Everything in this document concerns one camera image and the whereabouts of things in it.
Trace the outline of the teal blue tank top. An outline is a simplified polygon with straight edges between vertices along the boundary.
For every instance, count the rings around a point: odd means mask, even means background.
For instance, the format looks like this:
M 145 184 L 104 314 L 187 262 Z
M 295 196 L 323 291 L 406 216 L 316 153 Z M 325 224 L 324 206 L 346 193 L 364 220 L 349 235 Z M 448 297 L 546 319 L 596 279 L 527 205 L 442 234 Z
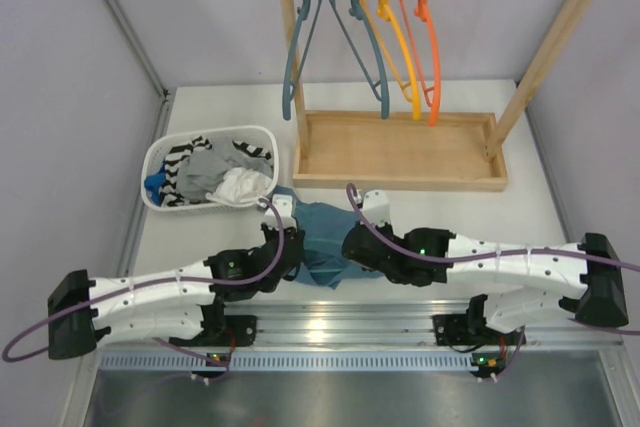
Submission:
M 294 198 L 294 217 L 298 227 L 305 231 L 305 261 L 293 271 L 293 281 L 337 289 L 345 280 L 377 279 L 382 274 L 363 268 L 342 255 L 342 244 L 357 216 L 323 202 L 302 202 L 291 188 L 277 186 L 275 194 Z

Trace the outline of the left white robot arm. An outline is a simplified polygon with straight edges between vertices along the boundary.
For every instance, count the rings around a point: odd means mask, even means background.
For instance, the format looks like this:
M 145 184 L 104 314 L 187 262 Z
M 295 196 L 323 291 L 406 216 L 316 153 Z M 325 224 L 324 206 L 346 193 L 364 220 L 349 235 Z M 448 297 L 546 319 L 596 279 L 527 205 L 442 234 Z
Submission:
M 47 353 L 52 360 L 84 356 L 116 342 L 154 337 L 192 345 L 225 335 L 224 306 L 271 293 L 305 259 L 305 232 L 263 225 L 265 242 L 221 251 L 173 271 L 140 277 L 92 278 L 67 274 L 47 300 L 52 322 Z

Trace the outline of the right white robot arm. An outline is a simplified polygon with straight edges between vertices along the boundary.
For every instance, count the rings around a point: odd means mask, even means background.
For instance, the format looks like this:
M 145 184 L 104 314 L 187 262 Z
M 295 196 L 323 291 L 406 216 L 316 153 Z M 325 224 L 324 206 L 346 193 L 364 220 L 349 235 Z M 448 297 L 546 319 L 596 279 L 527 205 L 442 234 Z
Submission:
M 435 228 L 398 237 L 388 224 L 358 223 L 346 235 L 342 254 L 395 284 L 510 286 L 508 292 L 472 296 L 462 314 L 435 316 L 440 346 L 515 345 L 520 328 L 566 316 L 604 329 L 629 322 L 618 258 L 601 234 L 588 233 L 579 243 L 527 248 Z

